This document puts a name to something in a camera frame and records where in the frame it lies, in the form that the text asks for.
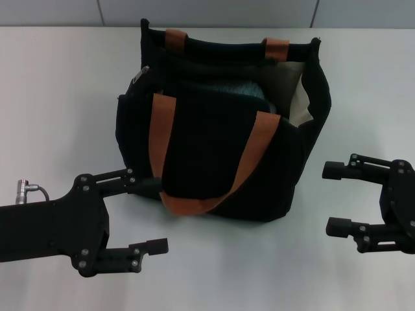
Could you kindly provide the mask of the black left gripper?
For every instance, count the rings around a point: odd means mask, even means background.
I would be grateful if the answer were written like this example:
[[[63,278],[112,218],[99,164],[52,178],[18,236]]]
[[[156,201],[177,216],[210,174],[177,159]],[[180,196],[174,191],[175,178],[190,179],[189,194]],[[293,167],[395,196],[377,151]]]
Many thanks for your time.
[[[103,198],[141,192],[160,193],[161,178],[138,178],[125,168],[78,176],[71,190],[56,200],[2,206],[1,262],[65,255],[83,277],[139,273],[145,255],[168,253],[168,240],[105,249],[109,216]]]

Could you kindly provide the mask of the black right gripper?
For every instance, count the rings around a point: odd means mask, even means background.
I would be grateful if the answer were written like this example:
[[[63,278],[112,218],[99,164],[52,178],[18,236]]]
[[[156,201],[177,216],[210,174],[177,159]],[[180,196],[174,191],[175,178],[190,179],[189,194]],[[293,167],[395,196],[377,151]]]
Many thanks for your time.
[[[386,181],[380,200],[385,224],[330,217],[326,225],[328,236],[352,236],[359,253],[414,253],[414,169],[409,162],[351,154],[348,163],[326,161],[322,178]]]

